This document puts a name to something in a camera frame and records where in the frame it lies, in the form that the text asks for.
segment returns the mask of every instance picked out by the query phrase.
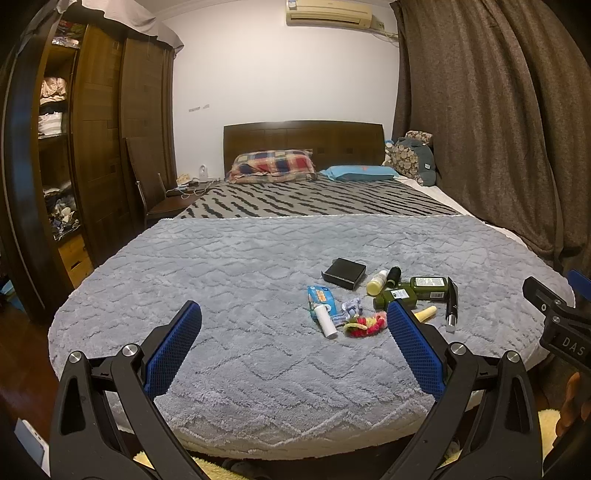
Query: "green bottle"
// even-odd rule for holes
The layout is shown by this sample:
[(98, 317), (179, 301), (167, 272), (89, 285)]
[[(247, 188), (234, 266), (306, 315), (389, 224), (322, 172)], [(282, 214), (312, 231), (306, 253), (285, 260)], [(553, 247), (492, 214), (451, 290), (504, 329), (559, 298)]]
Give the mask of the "green bottle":
[(394, 299), (401, 300), (407, 307), (413, 309), (417, 306), (417, 295), (407, 282), (398, 284), (393, 290), (383, 290), (374, 298), (374, 309), (376, 311), (387, 310), (390, 302)]

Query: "stuffed animal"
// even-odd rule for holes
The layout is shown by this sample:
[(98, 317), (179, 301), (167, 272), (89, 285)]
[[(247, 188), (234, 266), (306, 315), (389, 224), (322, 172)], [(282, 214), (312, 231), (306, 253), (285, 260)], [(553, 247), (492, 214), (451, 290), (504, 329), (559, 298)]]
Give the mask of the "stuffed animal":
[(378, 312), (375, 317), (359, 317), (345, 323), (343, 330), (353, 337), (375, 335), (388, 326), (386, 312)]

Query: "metal screw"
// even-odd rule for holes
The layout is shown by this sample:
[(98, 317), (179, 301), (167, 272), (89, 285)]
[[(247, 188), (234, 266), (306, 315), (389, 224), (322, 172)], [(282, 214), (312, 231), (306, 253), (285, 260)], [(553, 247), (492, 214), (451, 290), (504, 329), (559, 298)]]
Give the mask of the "metal screw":
[(463, 343), (452, 343), (450, 345), (450, 349), (456, 355), (463, 355), (464, 353), (466, 353), (466, 345), (464, 345)]
[(138, 346), (134, 343), (130, 343), (129, 345), (125, 345), (122, 349), (123, 356), (134, 356), (138, 353)]
[(79, 362), (81, 358), (82, 358), (82, 352), (79, 352), (78, 350), (76, 350), (75, 352), (72, 352), (70, 354), (70, 356), (68, 357), (68, 360), (70, 361), (71, 364), (75, 364), (75, 363)]
[(519, 354), (517, 352), (514, 352), (513, 350), (509, 350), (507, 352), (507, 358), (509, 359), (509, 362), (513, 362), (514, 364), (518, 363), (519, 360), (521, 360)]

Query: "small bottle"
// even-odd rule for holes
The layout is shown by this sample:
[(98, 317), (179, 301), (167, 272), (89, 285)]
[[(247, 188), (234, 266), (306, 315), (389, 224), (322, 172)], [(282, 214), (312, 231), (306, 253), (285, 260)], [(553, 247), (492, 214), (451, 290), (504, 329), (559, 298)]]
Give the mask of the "small bottle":
[(368, 281), (368, 286), (366, 287), (368, 295), (371, 295), (372, 297), (379, 295), (384, 285), (386, 285), (387, 276), (388, 270), (380, 270), (379, 273), (374, 275), (374, 277)]
[(400, 277), (402, 276), (402, 271), (400, 267), (390, 268), (388, 272), (388, 276), (386, 277), (386, 288), (395, 288), (400, 281)]

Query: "hand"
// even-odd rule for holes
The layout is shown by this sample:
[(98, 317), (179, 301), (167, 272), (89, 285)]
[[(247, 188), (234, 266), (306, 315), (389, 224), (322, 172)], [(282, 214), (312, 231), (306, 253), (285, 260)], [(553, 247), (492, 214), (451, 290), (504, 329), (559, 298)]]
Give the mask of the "hand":
[(581, 383), (581, 374), (576, 372), (572, 377), (569, 378), (566, 384), (566, 399), (564, 405), (560, 409), (560, 419), (556, 424), (556, 435), (561, 437), (570, 428), (574, 421), (581, 416), (583, 421), (587, 420), (589, 413), (591, 413), (591, 400), (585, 402), (581, 406), (581, 411), (577, 411), (574, 404), (574, 398), (579, 392), (579, 386)]

